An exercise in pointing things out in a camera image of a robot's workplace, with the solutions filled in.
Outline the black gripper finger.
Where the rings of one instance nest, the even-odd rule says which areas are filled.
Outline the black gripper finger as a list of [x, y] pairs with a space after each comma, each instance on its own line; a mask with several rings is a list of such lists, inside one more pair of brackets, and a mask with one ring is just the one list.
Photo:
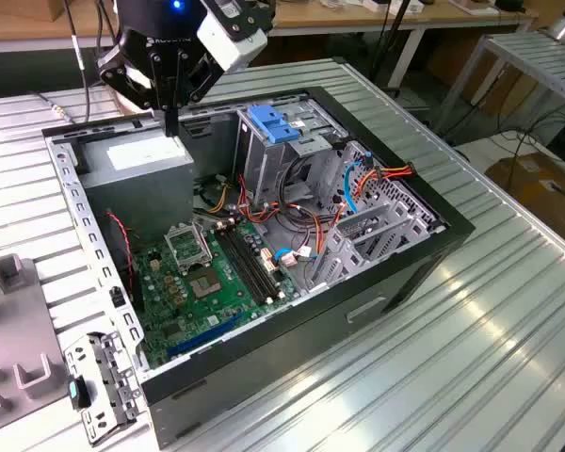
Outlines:
[[97, 60], [102, 81], [117, 91], [128, 103], [152, 110], [167, 137], [174, 137], [174, 101], [170, 83], [161, 73], [161, 58], [152, 53], [148, 56], [149, 75], [134, 68], [126, 61], [119, 46]]
[[173, 92], [171, 96], [171, 135], [179, 135], [179, 113], [186, 105], [198, 103], [224, 71], [205, 49], [178, 49], [174, 59]]

